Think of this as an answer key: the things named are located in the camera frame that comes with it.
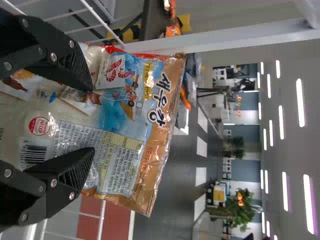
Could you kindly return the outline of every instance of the barcode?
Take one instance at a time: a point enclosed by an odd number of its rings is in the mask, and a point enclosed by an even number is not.
[[[46,160],[47,146],[25,144],[22,147],[20,160],[28,164],[39,164]]]

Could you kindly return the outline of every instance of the red circular logo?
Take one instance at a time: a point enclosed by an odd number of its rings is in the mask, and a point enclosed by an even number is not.
[[[45,135],[50,130],[49,120],[42,116],[35,117],[29,122],[29,130],[37,136]]]

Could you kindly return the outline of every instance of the potted plant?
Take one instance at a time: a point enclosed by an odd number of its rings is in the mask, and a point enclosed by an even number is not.
[[[237,159],[242,159],[245,155],[245,151],[241,148],[236,148],[233,152],[232,155],[237,158]]]
[[[208,212],[213,218],[227,219],[230,228],[241,225],[240,231],[245,232],[256,214],[255,207],[251,206],[252,197],[248,189],[239,188],[236,197],[227,199],[226,207],[208,208]]]
[[[232,144],[236,147],[243,147],[245,145],[244,137],[235,136],[234,138],[232,138]]]
[[[224,150],[224,151],[223,151],[223,156],[224,156],[225,158],[231,158],[231,157],[232,157],[232,151],[230,151],[230,150]]]

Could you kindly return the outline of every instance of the plastic packaging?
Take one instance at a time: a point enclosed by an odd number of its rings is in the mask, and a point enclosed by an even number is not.
[[[188,89],[188,101],[197,106],[197,84],[194,78],[187,72],[184,72],[186,85]]]
[[[185,71],[193,78],[201,75],[202,58],[200,53],[188,53],[186,55]]]
[[[28,101],[0,92],[0,159],[23,170],[95,147],[82,192],[150,216],[169,154],[185,55],[80,46],[93,85],[106,89],[84,93],[43,78]],[[108,88],[116,80],[109,81],[110,72],[123,86]]]
[[[181,86],[180,99],[184,106],[191,112],[191,102],[188,101],[188,94],[184,85]]]
[[[167,26],[165,29],[166,38],[181,36],[181,28],[178,22],[172,26]]]
[[[176,0],[163,0],[164,10],[169,14],[170,18],[174,21],[177,17]]]

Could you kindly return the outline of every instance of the ceiling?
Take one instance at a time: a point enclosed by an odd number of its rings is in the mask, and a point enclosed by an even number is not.
[[[313,240],[307,230],[303,175],[312,178],[315,203],[320,200],[319,117],[317,106],[320,89],[320,52],[311,58],[292,57],[280,61],[280,79],[276,77],[276,60],[264,62],[260,77],[259,98],[262,106],[260,136],[264,149],[263,129],[266,129],[267,150],[262,150],[261,168],[268,170],[269,193],[263,192],[265,220],[270,222],[270,236],[278,239]],[[267,74],[270,74],[271,98],[268,98]],[[299,126],[297,79],[302,81],[305,126]],[[283,107],[284,139],[280,139],[279,105]],[[273,122],[273,147],[270,146],[269,120]],[[289,211],[284,210],[282,172],[288,176]],[[313,206],[320,217],[320,204]]]

